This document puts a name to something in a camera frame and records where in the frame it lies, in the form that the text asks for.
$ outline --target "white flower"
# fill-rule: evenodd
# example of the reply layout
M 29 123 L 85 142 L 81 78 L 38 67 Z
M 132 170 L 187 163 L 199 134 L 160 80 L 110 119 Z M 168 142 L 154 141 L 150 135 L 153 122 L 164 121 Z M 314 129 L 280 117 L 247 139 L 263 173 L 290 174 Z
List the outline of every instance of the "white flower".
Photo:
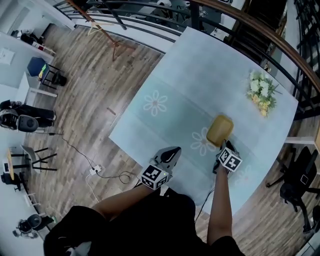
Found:
M 259 81 L 258 80 L 252 80 L 250 82 L 250 88 L 251 88 L 251 91 L 257 92 L 259 90 Z
M 201 130 L 201 134 L 198 132 L 193 132 L 192 137 L 196 140 L 196 142 L 192 143 L 190 148 L 193 150 L 199 150 L 200 156 L 204 157 L 207 153 L 207 150 L 214 152 L 217 148 L 211 144 L 207 140 L 207 133 L 208 133 L 208 128 L 203 127 Z
M 268 89 L 269 88 L 269 84 L 266 82 L 266 81 L 260 81 L 260 86 L 262 87 L 262 88 L 266 88 L 266 89 Z
M 264 96 L 264 97 L 268 97 L 268 88 L 263 88 L 262 90 L 261 90 L 261 95 L 262 96 Z
M 159 97 L 159 91 L 155 90 L 152 94 L 152 97 L 149 95 L 144 96 L 144 99 L 147 104 L 143 106 L 145 111 L 151 110 L 151 115 L 155 117 L 158 114 L 158 111 L 166 112 L 167 107 L 161 103 L 165 103 L 168 100 L 167 96 Z
M 252 71 L 250 73 L 250 80 L 256 80 L 256 79 L 259 79 L 259 73 L 257 73 L 256 71 Z

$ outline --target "flower bouquet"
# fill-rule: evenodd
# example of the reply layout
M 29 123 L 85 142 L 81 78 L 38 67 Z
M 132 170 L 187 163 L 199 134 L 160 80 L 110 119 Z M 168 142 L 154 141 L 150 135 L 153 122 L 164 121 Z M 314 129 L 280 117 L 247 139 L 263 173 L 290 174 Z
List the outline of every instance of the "flower bouquet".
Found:
M 274 86 L 268 75 L 258 71 L 251 72 L 249 82 L 248 98 L 257 105 L 262 116 L 268 116 L 269 112 L 276 106 L 276 99 L 273 94 L 275 92 L 280 94 L 280 92 L 276 91 L 278 85 Z

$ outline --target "light blue table top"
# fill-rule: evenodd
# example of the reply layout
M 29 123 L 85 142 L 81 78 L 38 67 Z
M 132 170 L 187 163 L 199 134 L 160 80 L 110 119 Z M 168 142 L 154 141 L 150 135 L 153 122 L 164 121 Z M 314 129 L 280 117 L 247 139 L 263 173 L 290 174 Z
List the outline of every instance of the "light blue table top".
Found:
M 218 114 L 228 116 L 234 123 L 230 140 L 243 160 L 229 175 L 234 214 L 276 160 L 298 104 L 279 86 L 277 106 L 268 117 L 261 116 L 246 96 L 253 70 L 266 73 L 235 49 L 188 27 L 144 82 L 110 138 L 142 166 L 161 148 L 181 147 L 168 185 L 201 205 L 214 187 L 218 153 L 206 134 Z

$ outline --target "yellow flower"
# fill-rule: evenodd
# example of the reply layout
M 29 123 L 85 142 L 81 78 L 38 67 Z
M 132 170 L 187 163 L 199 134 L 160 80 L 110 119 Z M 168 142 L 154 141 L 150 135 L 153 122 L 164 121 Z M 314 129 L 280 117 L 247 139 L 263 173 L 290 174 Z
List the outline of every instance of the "yellow flower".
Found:
M 267 116 L 267 111 L 265 111 L 264 109 L 260 110 L 260 113 L 262 116 L 266 117 Z
M 258 97 L 256 94 L 252 95 L 251 98 L 252 98 L 252 101 L 253 101 L 255 104 L 258 104 L 259 101 L 260 101 L 259 97 Z
M 267 104 L 267 102 L 260 101 L 258 104 L 258 108 L 259 108 L 259 110 L 267 110 L 268 105 L 269 104 Z

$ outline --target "wooden floor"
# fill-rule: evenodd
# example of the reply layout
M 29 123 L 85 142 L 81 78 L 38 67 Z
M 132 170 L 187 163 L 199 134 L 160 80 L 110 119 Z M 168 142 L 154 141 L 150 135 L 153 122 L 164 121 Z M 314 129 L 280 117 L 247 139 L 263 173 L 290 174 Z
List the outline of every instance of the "wooden floor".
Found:
M 68 82 L 58 89 L 56 99 L 37 96 L 35 105 L 55 109 L 57 120 L 49 130 L 63 132 L 63 138 L 86 154 L 92 164 L 103 166 L 101 175 L 116 176 L 123 171 L 138 174 L 141 167 L 108 136 L 162 55 L 125 40 L 135 50 L 118 48 L 116 60 L 112 62 L 110 42 L 99 32 L 90 36 L 87 32 L 85 28 L 77 28 L 73 32 L 56 27 L 48 30 L 46 45 L 56 51 L 54 64 L 65 71 Z M 318 118 L 295 122 L 291 134 L 309 136 L 318 123 Z M 27 173 L 27 186 L 30 192 L 36 193 L 41 211 L 61 220 L 74 205 L 90 207 L 96 203 L 86 184 L 89 163 L 61 136 L 29 134 L 25 144 L 35 149 L 50 147 L 50 153 L 57 153 L 48 163 L 50 167 L 57 167 L 57 172 Z M 288 145 L 282 148 L 280 156 L 284 160 L 289 159 Z M 265 180 L 233 218 L 233 236 L 247 256 L 291 256 L 308 239 L 302 233 L 301 211 L 295 213 L 291 205 L 284 204 L 279 196 L 280 185 L 270 189 L 265 187 L 266 181 L 279 176 L 275 162 Z M 89 176 L 88 183 L 100 200 L 131 189 L 137 182 L 133 175 L 131 180 L 122 178 L 128 184 L 123 184 L 118 178 L 102 179 L 97 175 Z M 320 175 L 312 186 L 320 187 Z M 302 199 L 311 213 L 318 203 L 315 196 L 305 194 Z M 206 239 L 208 220 L 209 215 L 203 213 L 196 223 L 197 233 L 203 240 Z

